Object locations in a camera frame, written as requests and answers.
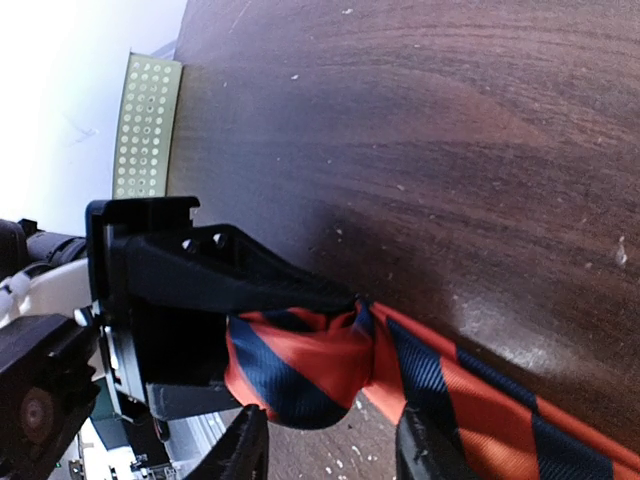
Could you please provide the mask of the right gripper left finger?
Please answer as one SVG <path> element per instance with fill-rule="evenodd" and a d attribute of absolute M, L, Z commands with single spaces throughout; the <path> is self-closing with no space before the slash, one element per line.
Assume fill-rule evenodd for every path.
<path fill-rule="evenodd" d="M 266 412 L 245 406 L 214 447 L 186 476 L 188 480 L 261 480 L 268 478 L 269 428 Z"/>

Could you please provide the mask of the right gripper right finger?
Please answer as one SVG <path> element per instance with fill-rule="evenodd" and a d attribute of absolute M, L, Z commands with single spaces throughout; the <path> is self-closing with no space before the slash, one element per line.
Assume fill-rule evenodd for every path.
<path fill-rule="evenodd" d="M 396 478 L 474 479 L 475 472 L 427 415 L 406 405 L 396 427 Z"/>

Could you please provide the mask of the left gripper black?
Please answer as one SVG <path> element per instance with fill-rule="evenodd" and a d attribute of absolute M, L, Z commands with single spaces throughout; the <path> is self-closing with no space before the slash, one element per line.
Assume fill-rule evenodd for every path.
<path fill-rule="evenodd" d="M 338 312 L 355 294 L 227 224 L 193 227 L 195 197 L 97 200 L 85 213 L 90 289 L 115 412 L 176 420 L 230 410 L 225 319 L 302 307 Z"/>

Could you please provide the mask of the red navy striped tie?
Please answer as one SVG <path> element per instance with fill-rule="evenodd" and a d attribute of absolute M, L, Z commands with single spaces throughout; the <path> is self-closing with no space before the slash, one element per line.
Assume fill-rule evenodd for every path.
<path fill-rule="evenodd" d="M 228 319 L 225 382 L 299 430 L 338 423 L 364 393 L 392 422 L 414 404 L 483 479 L 635 479 L 633 451 L 435 330 L 380 303 Z"/>

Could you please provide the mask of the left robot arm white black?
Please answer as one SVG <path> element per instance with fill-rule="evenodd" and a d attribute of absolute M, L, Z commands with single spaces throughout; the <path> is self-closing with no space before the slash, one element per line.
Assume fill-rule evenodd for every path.
<path fill-rule="evenodd" d="M 96 306 L 100 348 L 116 412 L 174 420 L 224 411 L 226 320 L 248 311 L 348 311 L 345 287 L 283 260 L 240 229 L 195 226 L 194 197 L 94 201 L 87 233 L 41 230 L 31 220 L 1 225 L 1 273 L 34 278 L 76 264 L 63 284 Z"/>

